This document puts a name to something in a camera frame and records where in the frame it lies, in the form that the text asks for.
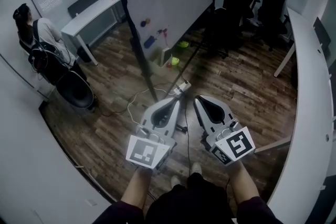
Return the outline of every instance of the white table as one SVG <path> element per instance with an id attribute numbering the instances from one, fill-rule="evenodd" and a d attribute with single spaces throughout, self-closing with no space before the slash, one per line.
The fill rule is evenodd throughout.
<path id="1" fill-rule="evenodd" d="M 291 9 L 288 14 L 295 45 L 284 61 L 296 50 L 298 104 L 291 141 L 290 136 L 284 139 L 285 143 L 290 142 L 289 153 L 268 206 L 283 223 L 300 224 L 309 217 L 327 174 L 333 140 L 333 106 L 328 67 L 313 26 Z"/>
<path id="2" fill-rule="evenodd" d="M 87 48 L 83 39 L 78 34 L 84 27 L 86 27 L 90 22 L 96 19 L 100 14 L 102 14 L 107 9 L 111 8 L 114 4 L 120 0 L 98 0 L 93 3 L 83 12 L 78 14 L 74 19 L 72 19 L 65 27 L 62 28 L 62 33 L 69 35 L 71 37 L 77 38 L 80 45 L 83 47 L 84 51 L 88 54 L 91 61 L 97 65 L 98 62 L 93 57 L 90 50 Z"/>

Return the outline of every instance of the wooden floor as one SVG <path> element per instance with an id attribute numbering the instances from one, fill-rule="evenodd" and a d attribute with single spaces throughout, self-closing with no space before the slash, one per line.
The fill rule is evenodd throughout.
<path id="1" fill-rule="evenodd" d="M 135 169 L 125 160 L 125 153 L 130 134 L 136 124 L 131 121 L 126 111 L 122 111 L 130 97 L 147 88 L 137 61 L 129 44 L 130 30 L 127 24 L 120 25 L 109 32 L 93 52 L 98 66 L 82 64 L 88 81 L 100 101 L 100 109 L 94 113 L 74 110 L 55 91 L 50 103 L 42 114 L 54 135 L 78 165 L 92 176 L 112 197 L 120 199 Z M 188 35 L 199 40 L 200 33 Z M 186 62 L 195 48 L 175 52 L 181 62 Z M 200 143 L 203 130 L 200 128 L 194 108 L 196 94 L 210 95 L 226 102 L 240 120 L 247 126 L 257 147 L 265 146 L 292 134 L 297 91 L 290 84 L 290 64 L 275 78 L 273 73 L 286 55 L 286 50 L 275 48 L 268 51 L 268 46 L 246 42 L 240 48 L 230 51 L 224 60 L 221 56 L 209 56 L 200 50 L 183 77 L 192 87 L 187 94 L 187 122 L 190 134 L 190 159 L 199 162 L 204 177 L 225 187 L 228 176 L 225 167 L 204 150 Z M 154 84 L 172 81 L 178 70 L 171 70 L 165 77 L 152 76 Z M 167 89 L 169 84 L 157 86 Z M 157 91 L 160 98 L 163 92 Z M 135 121 L 141 119 L 146 106 L 153 104 L 147 91 L 137 96 L 130 106 Z M 180 113 L 179 124 L 185 126 L 184 107 Z M 179 175 L 182 182 L 188 176 L 187 135 L 176 131 L 177 141 L 171 156 L 155 172 L 150 192 L 155 197 L 170 190 L 170 178 Z M 244 158 L 243 162 L 254 179 L 263 199 L 270 197 L 282 167 L 288 148 L 260 153 Z M 228 185 L 228 195 L 233 211 L 236 204 Z M 152 203 L 148 196 L 145 209 Z"/>

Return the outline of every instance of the yellow-green object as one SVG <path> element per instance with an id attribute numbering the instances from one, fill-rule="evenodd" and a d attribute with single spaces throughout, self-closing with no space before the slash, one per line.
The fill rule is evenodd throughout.
<path id="1" fill-rule="evenodd" d="M 179 62 L 180 62 L 179 58 L 173 57 L 173 60 L 172 60 L 172 65 L 173 65 L 173 66 L 178 65 Z"/>
<path id="2" fill-rule="evenodd" d="M 180 43 L 177 44 L 180 48 L 187 48 L 189 47 L 189 42 L 188 41 L 181 41 Z"/>

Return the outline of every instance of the white shoe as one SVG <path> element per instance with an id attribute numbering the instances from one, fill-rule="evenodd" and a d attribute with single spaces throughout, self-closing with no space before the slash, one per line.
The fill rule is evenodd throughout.
<path id="1" fill-rule="evenodd" d="M 173 176 L 172 179 L 170 180 L 170 184 L 173 187 L 175 187 L 176 185 L 180 185 L 181 181 L 177 176 Z"/>
<path id="2" fill-rule="evenodd" d="M 193 167 L 191 168 L 191 173 L 199 173 L 200 175 L 202 175 L 202 168 L 201 165 L 199 163 L 194 163 Z"/>

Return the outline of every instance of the black pants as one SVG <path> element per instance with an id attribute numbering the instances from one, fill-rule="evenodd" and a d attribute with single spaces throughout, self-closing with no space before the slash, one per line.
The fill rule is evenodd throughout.
<path id="1" fill-rule="evenodd" d="M 146 223 L 233 223 L 224 188 L 193 173 L 187 188 L 176 185 L 155 201 L 146 216 Z"/>
<path id="2" fill-rule="evenodd" d="M 73 63 L 73 67 L 70 68 L 70 71 L 76 72 L 82 79 L 87 81 L 88 78 L 85 76 L 83 70 L 81 70 L 79 64 L 76 61 Z"/>

